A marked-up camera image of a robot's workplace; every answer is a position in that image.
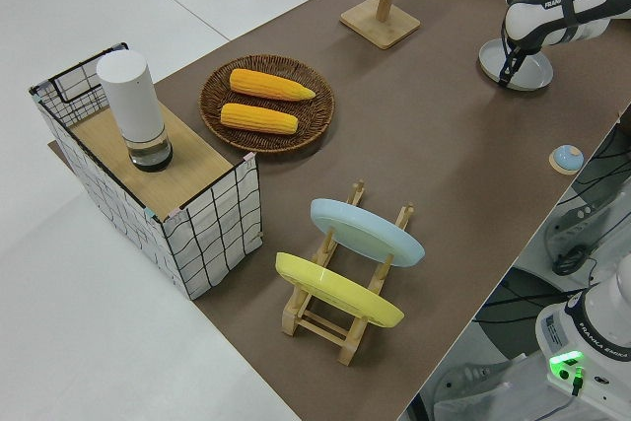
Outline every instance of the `woven basket tray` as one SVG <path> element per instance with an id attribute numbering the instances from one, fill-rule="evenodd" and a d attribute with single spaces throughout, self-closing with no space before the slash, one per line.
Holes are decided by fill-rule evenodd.
<path id="1" fill-rule="evenodd" d="M 315 97 L 293 103 L 234 93 L 230 89 L 230 73 L 235 68 L 297 81 L 314 91 Z M 291 113 L 298 117 L 298 130 L 293 135 L 276 135 L 225 127 L 220 123 L 221 107 L 225 103 L 256 105 Z M 238 58 L 217 69 L 202 88 L 199 109 L 208 128 L 231 145 L 258 153 L 281 153 L 314 142 L 326 130 L 333 117 L 334 99 L 326 81 L 309 66 L 292 58 L 265 54 Z"/>

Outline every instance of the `grid pattern box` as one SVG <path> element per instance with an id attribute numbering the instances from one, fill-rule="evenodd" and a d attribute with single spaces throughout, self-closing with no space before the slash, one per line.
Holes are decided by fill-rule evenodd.
<path id="1" fill-rule="evenodd" d="M 172 280 L 198 298 L 262 245 L 256 156 L 249 154 L 164 219 L 134 195 L 72 131 L 108 107 L 96 66 L 120 43 L 33 86 L 30 93 L 68 165 L 103 214 Z"/>

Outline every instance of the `yellow corn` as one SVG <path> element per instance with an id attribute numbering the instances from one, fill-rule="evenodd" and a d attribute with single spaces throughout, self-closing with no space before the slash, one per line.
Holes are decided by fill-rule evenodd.
<path id="1" fill-rule="evenodd" d="M 314 91 L 291 79 L 242 68 L 235 68 L 230 74 L 230 89 L 236 93 L 280 101 L 303 101 L 316 96 Z"/>
<path id="2" fill-rule="evenodd" d="M 291 135 L 298 130 L 298 117 L 270 108 L 227 103 L 221 108 L 220 121 L 231 128 L 253 132 Z"/>

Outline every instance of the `plate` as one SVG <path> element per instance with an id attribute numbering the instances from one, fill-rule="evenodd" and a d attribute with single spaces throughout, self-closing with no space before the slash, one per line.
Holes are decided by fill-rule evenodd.
<path id="1" fill-rule="evenodd" d="M 478 58 L 484 73 L 497 83 L 506 61 L 502 40 L 496 38 L 484 43 L 484 46 L 480 48 Z M 552 65 L 539 51 L 537 54 L 526 57 L 507 88 L 516 91 L 536 91 L 550 84 L 550 81 L 552 81 Z"/>
<path id="2" fill-rule="evenodd" d="M 314 91 L 315 97 L 288 102 L 234 93 L 230 89 L 230 73 L 235 68 L 291 79 Z M 225 103 L 255 105 L 291 113 L 298 117 L 298 130 L 293 135 L 277 135 L 226 127 L 220 122 L 221 107 Z M 237 148 L 257 153 L 290 152 L 314 142 L 328 128 L 334 105 L 330 87 L 316 71 L 295 59 L 271 54 L 244 56 L 223 65 L 211 74 L 199 97 L 202 119 L 215 135 Z"/>
<path id="3" fill-rule="evenodd" d="M 380 327 L 395 327 L 403 312 L 368 288 L 298 256 L 276 254 L 276 271 L 292 285 L 354 317 Z"/>
<path id="4" fill-rule="evenodd" d="M 381 263 L 393 255 L 392 266 L 413 266 L 425 249 L 408 233 L 372 212 L 333 199 L 314 199 L 312 221 L 324 234 L 351 250 Z"/>

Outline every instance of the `mug tree stand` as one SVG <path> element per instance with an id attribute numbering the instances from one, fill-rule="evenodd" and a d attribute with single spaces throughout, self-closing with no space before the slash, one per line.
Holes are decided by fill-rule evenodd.
<path id="1" fill-rule="evenodd" d="M 392 0 L 366 0 L 344 12 L 340 21 L 381 49 L 388 49 L 417 30 L 421 22 Z"/>

